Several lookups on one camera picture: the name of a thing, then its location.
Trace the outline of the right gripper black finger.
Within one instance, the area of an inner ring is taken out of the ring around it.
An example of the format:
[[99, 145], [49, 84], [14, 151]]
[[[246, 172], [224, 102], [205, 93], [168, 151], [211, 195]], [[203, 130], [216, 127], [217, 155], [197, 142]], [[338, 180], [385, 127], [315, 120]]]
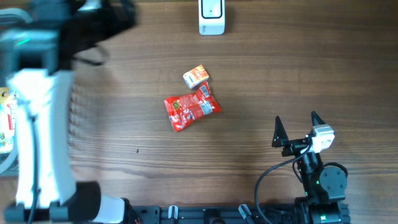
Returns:
[[316, 111], [311, 112], [312, 126], [324, 125], [326, 122], [319, 117]]
[[289, 138], [282, 124], [282, 120], [280, 119], [279, 116], [276, 116], [272, 147], [284, 147], [288, 144], [289, 144]]

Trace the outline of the red snack packet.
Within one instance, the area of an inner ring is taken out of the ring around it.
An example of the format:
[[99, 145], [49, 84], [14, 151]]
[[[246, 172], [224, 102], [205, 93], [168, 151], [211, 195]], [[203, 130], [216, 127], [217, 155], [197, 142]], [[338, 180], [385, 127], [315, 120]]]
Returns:
[[166, 98], [164, 105], [175, 132], [184, 130], [206, 115], [222, 112], [207, 81], [194, 93]]

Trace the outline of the orange tissue pack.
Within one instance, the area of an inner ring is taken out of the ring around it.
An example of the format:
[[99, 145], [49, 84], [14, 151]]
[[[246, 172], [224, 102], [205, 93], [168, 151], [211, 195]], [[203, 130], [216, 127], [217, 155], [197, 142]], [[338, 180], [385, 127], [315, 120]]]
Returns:
[[199, 65], [184, 73], [182, 77], [189, 89], [194, 89], [199, 84], [207, 81], [207, 79], [209, 79], [209, 74], [203, 65]]

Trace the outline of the yellow white snack bag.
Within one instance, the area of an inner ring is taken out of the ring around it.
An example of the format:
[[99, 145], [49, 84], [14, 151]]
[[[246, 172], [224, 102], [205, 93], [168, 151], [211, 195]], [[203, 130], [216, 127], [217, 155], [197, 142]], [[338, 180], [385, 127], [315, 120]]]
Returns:
[[16, 103], [15, 93], [7, 87], [1, 87], [1, 154], [11, 152], [14, 147]]

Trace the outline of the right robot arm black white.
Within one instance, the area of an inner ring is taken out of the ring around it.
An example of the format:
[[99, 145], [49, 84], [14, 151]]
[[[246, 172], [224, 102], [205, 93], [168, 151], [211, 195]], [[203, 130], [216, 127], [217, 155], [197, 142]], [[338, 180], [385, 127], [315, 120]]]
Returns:
[[311, 120], [312, 129], [304, 138], [290, 140], [282, 120], [275, 117], [272, 147], [281, 147], [284, 157], [294, 157], [295, 175], [305, 192], [295, 199], [296, 219], [299, 223], [347, 222], [347, 207], [340, 202], [346, 198], [348, 170], [337, 162], [324, 163], [320, 156], [332, 145], [335, 131], [315, 111]]

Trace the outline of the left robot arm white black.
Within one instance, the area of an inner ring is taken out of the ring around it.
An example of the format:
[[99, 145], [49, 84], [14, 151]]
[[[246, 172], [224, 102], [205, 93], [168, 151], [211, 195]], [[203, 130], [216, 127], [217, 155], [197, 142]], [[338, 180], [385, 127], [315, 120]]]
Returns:
[[69, 159], [69, 109], [78, 52], [131, 28], [134, 4], [34, 1], [32, 12], [1, 10], [1, 64], [16, 93], [19, 183], [8, 223], [140, 223], [125, 198], [102, 194], [99, 183], [75, 180]]

